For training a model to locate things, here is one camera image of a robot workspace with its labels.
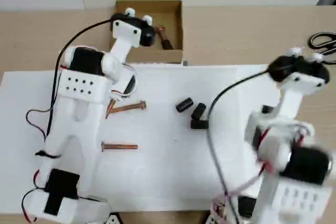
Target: white foam sheet edge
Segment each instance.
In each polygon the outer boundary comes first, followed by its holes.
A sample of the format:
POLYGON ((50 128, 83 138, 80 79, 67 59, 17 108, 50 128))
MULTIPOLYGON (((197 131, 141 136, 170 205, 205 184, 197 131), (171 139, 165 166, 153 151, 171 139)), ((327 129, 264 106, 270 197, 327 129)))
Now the white foam sheet edge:
MULTIPOLYGON (((134 65, 138 90, 123 101, 145 100, 146 111, 111 115, 101 128, 106 143, 135 143, 136 151, 106 151, 97 170, 92 194, 103 197, 113 211, 208 209, 221 192, 204 131, 190 129, 192 109, 177 113, 175 105, 186 97, 207 106, 225 87, 262 71, 266 65, 183 67, 134 65)), ((0 86, 0 212, 21 212, 23 194, 33 188, 33 174, 40 166, 34 153, 43 139, 25 121, 30 108, 49 106, 52 71, 6 72, 0 86)), ((216 152, 230 188, 258 172, 255 156, 244 142, 248 115, 262 104, 276 105, 280 93, 265 75, 242 84, 218 102, 211 129, 216 152)), ((48 114, 32 114, 32 121, 46 125, 48 114)), ((70 143, 62 165, 81 169, 78 143, 70 143)), ((246 190, 256 196, 260 184, 246 190)))

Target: black cylindrical block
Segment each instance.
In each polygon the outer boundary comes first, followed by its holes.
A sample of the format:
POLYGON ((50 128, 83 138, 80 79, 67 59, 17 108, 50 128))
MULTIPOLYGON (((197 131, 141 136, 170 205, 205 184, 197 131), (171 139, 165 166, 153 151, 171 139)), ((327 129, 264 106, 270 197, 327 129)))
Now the black cylindrical block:
POLYGON ((191 118, 193 120, 199 120, 201 119, 204 111, 206 109, 206 105, 204 103, 199 103, 197 107, 195 108, 193 114, 191 115, 191 118))
POLYGON ((176 105, 176 109, 181 113, 186 109, 190 108, 193 104, 194 104, 193 100, 190 97, 188 97, 187 99, 176 105))
POLYGON ((190 128, 194 130, 206 130, 209 127, 208 120, 191 120, 190 128))

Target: bolt head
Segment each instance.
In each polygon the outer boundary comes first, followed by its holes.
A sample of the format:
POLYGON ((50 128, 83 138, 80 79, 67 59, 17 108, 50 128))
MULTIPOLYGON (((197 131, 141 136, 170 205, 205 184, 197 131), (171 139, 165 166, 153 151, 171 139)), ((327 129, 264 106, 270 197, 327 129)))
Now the bolt head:
POLYGON ((143 110, 147 108, 147 105, 146 105, 145 101, 140 102, 140 108, 143 109, 143 110))

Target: scissors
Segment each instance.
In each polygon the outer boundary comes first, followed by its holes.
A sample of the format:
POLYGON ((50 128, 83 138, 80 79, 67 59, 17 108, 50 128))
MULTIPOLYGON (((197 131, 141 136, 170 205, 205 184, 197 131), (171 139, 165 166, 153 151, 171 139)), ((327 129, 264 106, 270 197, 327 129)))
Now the scissors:
MULTIPOLYGON (((329 32, 329 31, 322 31, 320 33, 316 33, 313 34, 309 39, 308 39, 308 46, 311 49, 323 49, 325 48, 325 50, 322 50, 320 52, 318 52, 319 54, 322 55, 330 55, 333 54, 334 52, 336 52, 336 33, 333 32, 329 32), (329 40, 316 44, 314 41, 317 38, 320 37, 326 37, 329 40)), ((323 61, 324 64, 326 65, 336 65, 336 60, 324 60, 323 61)))

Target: black cable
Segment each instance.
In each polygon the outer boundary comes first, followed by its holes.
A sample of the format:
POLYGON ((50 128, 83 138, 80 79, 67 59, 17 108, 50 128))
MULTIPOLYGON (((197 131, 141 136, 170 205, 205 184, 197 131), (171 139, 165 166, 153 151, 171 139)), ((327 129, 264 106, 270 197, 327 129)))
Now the black cable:
POLYGON ((104 21, 101 21, 101 22, 98 22, 96 24, 93 24, 91 26, 88 26, 87 28, 84 28, 82 31, 78 32, 76 35, 74 35, 67 43, 66 45, 63 47, 62 51, 59 53, 58 55, 58 58, 56 60, 56 65, 55 65, 55 73, 54 73, 54 81, 53 81, 53 85, 52 85, 52 92, 51 92, 51 103, 50 103, 50 114, 49 114, 49 122, 48 122, 48 127, 47 127, 47 133, 46 133, 46 136, 49 135, 50 133, 50 129, 51 129, 51 123, 52 123, 52 120, 53 120, 53 117, 52 117, 52 114, 53 114, 53 105, 55 103, 55 100, 56 100, 56 97, 55 96, 55 93, 56 93, 56 81, 57 81, 57 72, 58 72, 58 66, 59 66, 59 63, 61 61, 61 58, 62 58, 62 55, 63 53, 65 52, 65 50, 70 46, 70 44, 75 40, 77 39, 81 34, 85 33, 86 31, 92 29, 92 28, 95 28, 97 26, 100 26, 100 25, 103 25, 103 24, 106 24, 106 23, 110 23, 112 21, 112 19, 107 19, 107 20, 104 20, 104 21))
MULTIPOLYGON (((212 141, 212 138, 211 138, 211 134, 210 134, 210 116, 211 116, 211 113, 212 113, 212 110, 213 108, 215 107, 216 103, 219 101, 219 99, 223 96, 223 94, 225 94, 227 91, 229 91, 230 89, 238 86, 239 84, 243 83, 243 82, 246 82, 248 80, 251 80, 253 78, 256 78, 258 76, 261 76, 263 74, 266 74, 268 72, 268 70, 265 70, 263 72, 259 72, 257 74, 254 74, 252 76, 249 76, 249 77, 246 77, 240 81, 237 81, 236 83, 230 85, 229 87, 227 87, 226 89, 224 89, 222 92, 220 92, 216 98, 214 99, 214 101, 212 102, 210 108, 209 108, 209 111, 208 111, 208 114, 207 114, 207 120, 209 121, 209 127, 208 129, 206 130, 206 138, 207 138, 207 142, 208 142, 208 145, 209 145, 209 149, 210 149, 210 152, 211 152, 211 156, 214 160, 214 163, 215 163, 215 167, 216 167, 216 170, 217 170, 217 173, 218 173, 218 176, 219 176, 219 180, 220 180, 220 183, 222 185, 222 188, 223 188, 223 191, 224 191, 224 194, 227 194, 228 192, 228 188, 227 188, 227 185, 226 185, 226 182, 225 182, 225 179, 224 179, 224 175, 222 174, 222 169, 221 169, 221 165, 219 164, 219 160, 218 160, 218 157, 216 155, 216 151, 215 151, 215 147, 214 147, 214 143, 212 141)), ((238 216, 238 213, 233 205, 233 202, 232 202, 232 199, 229 197, 228 198, 228 204, 231 208, 231 211, 235 217, 235 220, 236 220, 236 223, 237 224, 240 224, 240 221, 239 221, 239 216, 238 216)))
MULTIPOLYGON (((57 89, 58 89, 58 86, 59 86, 59 80, 60 80, 60 78, 61 78, 61 74, 60 74, 59 77, 58 77, 57 89)), ((44 142, 46 142, 46 138, 47 138, 47 135, 46 135, 45 131, 44 131, 40 126, 38 126, 38 125, 32 123, 32 122, 29 120, 29 117, 28 117, 28 116, 29 116, 29 114, 30 114, 31 112, 39 112, 39 113, 46 113, 46 112, 49 112, 50 110, 53 109, 53 107, 54 107, 54 105, 55 105, 55 102, 56 102, 56 98, 57 98, 57 94, 56 94, 56 96, 55 96, 54 102, 52 103, 51 107, 48 108, 47 110, 30 109, 30 110, 28 110, 27 113, 26 113, 26 121, 27 121, 27 123, 29 123, 31 126, 33 126, 33 127, 35 127, 36 129, 38 129, 38 130, 42 133, 42 135, 43 135, 43 141, 44 141, 44 142)))

